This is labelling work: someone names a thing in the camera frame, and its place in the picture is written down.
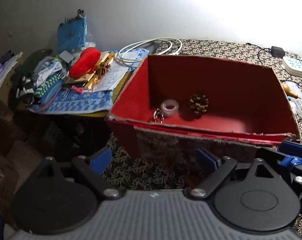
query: white wall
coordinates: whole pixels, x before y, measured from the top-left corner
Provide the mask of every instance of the white wall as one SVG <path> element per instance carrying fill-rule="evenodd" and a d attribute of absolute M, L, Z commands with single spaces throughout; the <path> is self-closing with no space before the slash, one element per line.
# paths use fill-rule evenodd
<path fill-rule="evenodd" d="M 100 50 L 171 36 L 302 53 L 302 0 L 0 0 L 0 54 L 56 49 L 59 23 L 79 8 Z"/>

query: clear adhesive tape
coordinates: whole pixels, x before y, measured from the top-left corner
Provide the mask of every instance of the clear adhesive tape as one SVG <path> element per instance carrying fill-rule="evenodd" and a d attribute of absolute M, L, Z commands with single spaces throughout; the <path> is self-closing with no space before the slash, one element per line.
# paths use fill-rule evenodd
<path fill-rule="evenodd" d="M 161 104 L 161 110 L 165 117 L 172 117 L 179 111 L 179 103 L 173 99 L 164 100 Z"/>

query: floral patterned cloth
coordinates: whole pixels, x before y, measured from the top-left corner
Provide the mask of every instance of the floral patterned cloth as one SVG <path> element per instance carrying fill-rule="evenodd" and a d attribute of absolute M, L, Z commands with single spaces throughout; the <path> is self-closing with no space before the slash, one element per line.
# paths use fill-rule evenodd
<path fill-rule="evenodd" d="M 182 43 L 183 47 L 180 54 L 228 58 L 260 64 L 257 57 L 260 48 L 254 45 L 199 40 L 182 40 Z M 178 43 L 174 43 L 172 50 L 175 50 L 178 46 Z M 166 44 L 161 44 L 158 51 L 162 51 L 165 48 Z M 281 67 L 281 59 L 272 57 L 270 53 L 264 50 L 260 51 L 259 55 L 263 65 L 273 68 L 281 81 L 295 81 L 302 85 L 302 78 L 288 74 Z M 298 55 L 293 53 L 286 53 L 285 55 L 299 58 Z M 297 116 L 297 121 L 302 140 L 302 117 Z M 114 136 L 111 136 L 107 145 L 113 151 L 113 158 L 103 176 L 120 189 L 153 190 L 183 188 L 185 187 L 185 179 L 192 175 L 190 171 L 183 167 L 167 167 L 132 158 L 123 147 L 120 147 L 118 140 Z M 297 217 L 293 228 L 302 236 L 302 215 Z"/>

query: black power adapter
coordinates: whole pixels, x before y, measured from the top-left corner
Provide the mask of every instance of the black power adapter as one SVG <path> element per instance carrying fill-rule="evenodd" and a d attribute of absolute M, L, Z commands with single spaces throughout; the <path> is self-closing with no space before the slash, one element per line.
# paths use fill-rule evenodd
<path fill-rule="evenodd" d="M 285 56 L 285 51 L 280 47 L 272 46 L 271 47 L 271 55 L 273 57 L 283 58 Z"/>

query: open box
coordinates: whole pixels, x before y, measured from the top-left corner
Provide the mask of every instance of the open box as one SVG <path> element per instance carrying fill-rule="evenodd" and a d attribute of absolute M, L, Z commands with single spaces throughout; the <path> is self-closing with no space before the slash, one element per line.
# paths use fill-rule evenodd
<path fill-rule="evenodd" d="M 209 100 L 201 117 L 188 109 L 194 93 Z M 169 98 L 179 103 L 179 113 L 163 124 L 155 123 L 154 111 Z M 107 121 L 131 156 L 151 160 L 168 154 L 171 159 L 184 158 L 185 152 L 189 156 L 195 147 L 202 147 L 215 155 L 250 161 L 256 146 L 276 146 L 300 137 L 272 68 L 211 57 L 148 56 L 118 96 Z"/>

